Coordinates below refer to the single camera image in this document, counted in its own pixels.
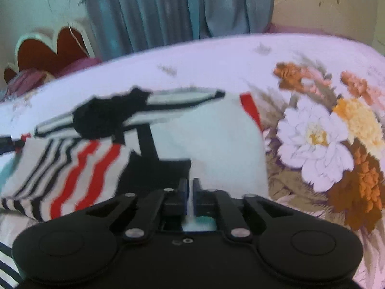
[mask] red stripe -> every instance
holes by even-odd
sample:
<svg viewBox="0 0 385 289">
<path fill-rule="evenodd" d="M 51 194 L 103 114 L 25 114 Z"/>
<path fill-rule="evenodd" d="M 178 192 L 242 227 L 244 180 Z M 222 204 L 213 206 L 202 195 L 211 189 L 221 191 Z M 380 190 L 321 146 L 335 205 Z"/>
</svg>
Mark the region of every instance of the red stripe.
<svg viewBox="0 0 385 289">
<path fill-rule="evenodd" d="M 254 103 L 254 99 L 251 96 L 251 93 L 242 93 L 240 95 L 241 103 L 243 109 L 246 111 L 247 114 L 250 115 L 250 117 L 255 121 L 255 123 L 258 125 L 261 132 L 263 131 L 262 125 L 261 125 L 261 118 L 259 117 L 258 109 Z"/>
<path fill-rule="evenodd" d="M 90 141 L 90 143 L 87 145 L 87 147 L 85 147 L 83 151 L 78 153 L 77 155 L 78 165 L 74 166 L 71 169 L 67 179 L 65 180 L 64 189 L 62 193 L 51 204 L 51 209 L 50 209 L 51 218 L 56 218 L 61 216 L 62 205 L 74 193 L 77 180 L 80 174 L 82 173 L 85 167 L 85 164 L 87 163 L 87 157 L 89 155 L 94 154 L 98 149 L 98 147 L 99 147 L 99 141 L 93 140 L 93 141 Z"/>
<path fill-rule="evenodd" d="M 30 138 L 31 137 L 31 134 L 23 134 L 22 136 L 21 136 L 21 138 L 20 138 L 20 140 L 22 140 L 22 141 L 26 141 L 28 138 Z M 15 149 L 15 152 L 16 153 L 19 153 L 20 152 L 20 150 L 21 150 L 21 148 L 16 148 Z"/>
<path fill-rule="evenodd" d="M 120 149 L 121 145 L 114 143 L 111 145 L 108 153 L 95 164 L 88 192 L 84 199 L 76 205 L 75 211 L 82 210 L 95 204 L 95 201 L 103 189 L 105 173 L 108 167 L 119 157 Z"/>
</svg>

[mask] orange flower print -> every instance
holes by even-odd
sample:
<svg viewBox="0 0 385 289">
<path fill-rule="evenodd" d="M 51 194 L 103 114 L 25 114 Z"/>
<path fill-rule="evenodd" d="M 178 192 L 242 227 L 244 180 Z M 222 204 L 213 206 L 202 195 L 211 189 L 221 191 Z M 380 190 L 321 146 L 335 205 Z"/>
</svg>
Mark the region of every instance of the orange flower print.
<svg viewBox="0 0 385 289">
<path fill-rule="evenodd" d="M 385 187 L 379 162 L 366 152 L 356 139 L 351 146 L 354 169 L 345 171 L 344 177 L 328 191 L 328 203 L 334 212 L 345 212 L 345 225 L 353 230 L 366 227 L 370 233 L 382 217 L 385 205 Z"/>
<path fill-rule="evenodd" d="M 357 77 L 351 72 L 342 72 L 341 82 L 348 87 L 349 93 L 355 98 L 362 97 L 366 104 L 376 105 L 382 111 L 385 111 L 385 106 L 380 101 L 383 96 L 380 88 L 369 86 L 364 78 Z"/>
<path fill-rule="evenodd" d="M 278 63 L 274 69 L 274 75 L 281 78 L 280 89 L 295 90 L 300 93 L 305 92 L 302 84 L 303 68 L 294 63 Z"/>
<path fill-rule="evenodd" d="M 292 62 L 278 63 L 274 69 L 274 75 L 282 80 L 279 84 L 280 89 L 294 90 L 299 93 L 311 92 L 321 95 L 314 82 L 320 82 L 327 86 L 331 85 L 331 81 L 324 79 L 322 73 L 317 69 L 301 67 Z M 308 79 L 310 84 L 304 83 L 303 79 Z"/>
</svg>

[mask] garment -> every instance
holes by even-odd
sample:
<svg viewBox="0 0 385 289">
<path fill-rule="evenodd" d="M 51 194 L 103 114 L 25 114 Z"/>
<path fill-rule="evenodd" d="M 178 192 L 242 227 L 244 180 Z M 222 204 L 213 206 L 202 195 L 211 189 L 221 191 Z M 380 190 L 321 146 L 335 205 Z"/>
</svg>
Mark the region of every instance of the garment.
<svg viewBox="0 0 385 289">
<path fill-rule="evenodd" d="M 264 140 L 249 94 L 134 88 L 94 98 L 39 124 L 20 155 L 0 208 L 37 222 L 128 192 L 141 198 L 177 188 L 181 179 L 199 178 L 204 189 L 234 198 L 268 196 Z M 11 247 L 1 235 L 0 228 L 0 242 Z"/>
</svg>

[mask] yellow flower print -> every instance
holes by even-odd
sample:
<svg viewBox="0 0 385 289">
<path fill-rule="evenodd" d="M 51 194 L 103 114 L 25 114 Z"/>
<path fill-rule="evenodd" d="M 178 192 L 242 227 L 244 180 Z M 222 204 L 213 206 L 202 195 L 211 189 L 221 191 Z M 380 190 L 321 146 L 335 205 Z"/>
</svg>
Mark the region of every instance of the yellow flower print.
<svg viewBox="0 0 385 289">
<path fill-rule="evenodd" d="M 350 144 L 358 138 L 368 153 L 380 160 L 381 151 L 385 149 L 384 134 L 372 110 L 358 99 L 338 99 L 333 112 L 348 126 Z"/>
</svg>

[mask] white flower print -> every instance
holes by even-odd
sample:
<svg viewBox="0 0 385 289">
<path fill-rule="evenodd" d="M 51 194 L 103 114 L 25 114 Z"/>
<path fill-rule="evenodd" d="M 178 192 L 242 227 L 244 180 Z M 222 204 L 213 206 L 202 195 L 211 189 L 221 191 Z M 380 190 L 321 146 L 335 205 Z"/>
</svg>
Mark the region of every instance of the white flower print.
<svg viewBox="0 0 385 289">
<path fill-rule="evenodd" d="M 348 128 L 337 114 L 306 96 L 284 114 L 278 123 L 278 155 L 286 166 L 301 168 L 302 179 L 316 192 L 329 190 L 343 171 L 353 170 L 353 157 L 341 144 L 349 137 Z"/>
<path fill-rule="evenodd" d="M 271 151 L 271 147 L 269 147 L 269 145 L 271 143 L 271 139 L 267 138 L 267 135 L 269 134 L 269 132 L 270 132 L 270 128 L 263 131 L 263 139 L 265 141 L 265 152 L 266 153 Z"/>
</svg>

